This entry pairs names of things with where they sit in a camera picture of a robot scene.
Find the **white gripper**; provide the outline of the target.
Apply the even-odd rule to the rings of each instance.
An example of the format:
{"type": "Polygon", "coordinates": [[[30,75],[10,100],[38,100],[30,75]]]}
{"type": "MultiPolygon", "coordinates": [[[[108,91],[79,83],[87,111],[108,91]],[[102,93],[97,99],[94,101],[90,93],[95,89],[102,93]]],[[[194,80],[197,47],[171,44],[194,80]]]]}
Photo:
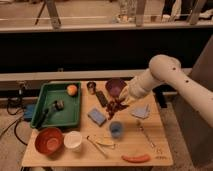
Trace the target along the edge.
{"type": "Polygon", "coordinates": [[[132,97],[129,94],[129,86],[125,86],[119,95],[119,101],[122,105],[129,105],[132,102],[132,97]]]}

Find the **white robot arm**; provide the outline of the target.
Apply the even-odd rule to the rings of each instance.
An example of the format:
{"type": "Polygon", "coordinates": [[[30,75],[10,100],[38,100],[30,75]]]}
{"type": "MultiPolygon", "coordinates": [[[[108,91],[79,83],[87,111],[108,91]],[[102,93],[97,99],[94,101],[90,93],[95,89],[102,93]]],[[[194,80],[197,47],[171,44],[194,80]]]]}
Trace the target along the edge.
{"type": "Polygon", "coordinates": [[[213,127],[213,92],[189,78],[174,57],[163,54],[152,57],[149,67],[122,89],[119,99],[123,105],[130,105],[162,84],[174,88],[213,127]]]}

